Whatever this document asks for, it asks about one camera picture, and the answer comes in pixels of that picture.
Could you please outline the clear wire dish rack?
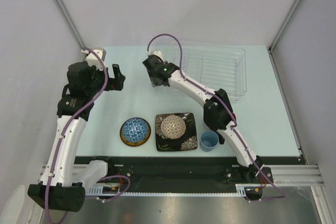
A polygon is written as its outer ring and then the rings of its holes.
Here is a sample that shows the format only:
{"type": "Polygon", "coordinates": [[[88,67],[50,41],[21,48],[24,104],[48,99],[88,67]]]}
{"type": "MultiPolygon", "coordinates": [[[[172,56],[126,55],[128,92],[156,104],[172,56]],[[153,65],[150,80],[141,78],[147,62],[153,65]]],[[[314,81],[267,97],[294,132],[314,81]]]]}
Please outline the clear wire dish rack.
{"type": "Polygon", "coordinates": [[[177,66],[182,59],[186,77],[215,90],[224,89],[232,103],[247,93],[244,49],[186,41],[181,45],[182,51],[173,42],[162,51],[164,59],[177,66]]]}

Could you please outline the red-white patterned bowl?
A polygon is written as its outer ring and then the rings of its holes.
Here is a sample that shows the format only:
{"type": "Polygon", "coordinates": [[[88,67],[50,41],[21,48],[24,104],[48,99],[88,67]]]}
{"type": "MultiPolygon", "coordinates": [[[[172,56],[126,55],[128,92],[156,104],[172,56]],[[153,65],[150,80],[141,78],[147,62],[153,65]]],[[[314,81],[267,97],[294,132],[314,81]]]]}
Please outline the red-white patterned bowl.
{"type": "Polygon", "coordinates": [[[160,126],[163,138],[178,139],[186,132],[184,120],[177,115],[167,116],[160,126]]]}

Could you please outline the blue patterned bowl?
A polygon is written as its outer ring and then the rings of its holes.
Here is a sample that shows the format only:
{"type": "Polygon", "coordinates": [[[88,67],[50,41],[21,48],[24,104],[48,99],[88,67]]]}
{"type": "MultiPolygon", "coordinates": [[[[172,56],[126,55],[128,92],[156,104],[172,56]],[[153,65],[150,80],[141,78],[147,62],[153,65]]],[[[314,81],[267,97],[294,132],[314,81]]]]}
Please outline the blue patterned bowl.
{"type": "Polygon", "coordinates": [[[121,133],[127,142],[139,143],[146,139],[149,127],[144,119],[131,118],[124,123],[121,133]]]}

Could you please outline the yellow round plate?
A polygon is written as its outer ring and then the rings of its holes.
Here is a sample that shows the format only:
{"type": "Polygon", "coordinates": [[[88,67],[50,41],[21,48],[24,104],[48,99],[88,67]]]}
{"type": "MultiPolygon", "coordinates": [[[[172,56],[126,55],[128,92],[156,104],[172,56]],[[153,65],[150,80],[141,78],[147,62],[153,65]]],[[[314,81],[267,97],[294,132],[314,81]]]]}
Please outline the yellow round plate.
{"type": "Polygon", "coordinates": [[[151,135],[151,127],[150,127],[149,123],[147,122],[148,127],[149,127],[149,133],[147,134],[146,139],[142,140],[142,141],[139,142],[139,143],[130,143],[130,142],[127,142],[127,141],[124,139],[124,137],[122,136],[122,133],[121,133],[121,130],[122,130],[122,127],[123,127],[124,123],[122,124],[121,129],[120,129],[120,139],[121,139],[121,141],[122,141],[125,145],[130,146],[130,147],[137,147],[137,146],[143,145],[143,144],[150,138],[150,135],[151,135]]]}

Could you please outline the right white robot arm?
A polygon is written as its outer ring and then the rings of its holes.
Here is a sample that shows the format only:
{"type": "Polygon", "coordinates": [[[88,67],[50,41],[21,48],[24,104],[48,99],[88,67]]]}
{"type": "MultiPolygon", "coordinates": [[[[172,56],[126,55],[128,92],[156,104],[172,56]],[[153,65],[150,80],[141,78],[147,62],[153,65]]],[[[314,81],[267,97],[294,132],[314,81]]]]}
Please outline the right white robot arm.
{"type": "Polygon", "coordinates": [[[263,177],[271,183],[270,177],[263,171],[265,163],[248,146],[238,130],[237,120],[225,90],[214,90],[195,81],[177,65],[163,60],[160,51],[148,52],[143,64],[154,87],[175,88],[203,108],[204,123],[220,135],[234,151],[245,181],[254,183],[263,177]]]}

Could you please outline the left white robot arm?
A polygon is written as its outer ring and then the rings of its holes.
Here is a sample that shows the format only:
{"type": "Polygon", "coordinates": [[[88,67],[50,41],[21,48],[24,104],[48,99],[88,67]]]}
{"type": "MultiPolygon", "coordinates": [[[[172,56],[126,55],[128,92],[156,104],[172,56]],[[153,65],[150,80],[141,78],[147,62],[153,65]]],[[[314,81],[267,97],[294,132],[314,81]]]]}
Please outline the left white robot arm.
{"type": "Polygon", "coordinates": [[[78,212],[85,200],[86,190],[99,179],[110,182],[116,169],[106,159],[95,158],[77,178],[73,177],[77,148],[93,98],[103,91],[121,91],[125,76],[119,65],[112,65],[114,76],[87,62],[69,66],[68,83],[57,105],[57,129],[47,166],[37,184],[28,187],[28,196],[43,209],[78,212]]]}

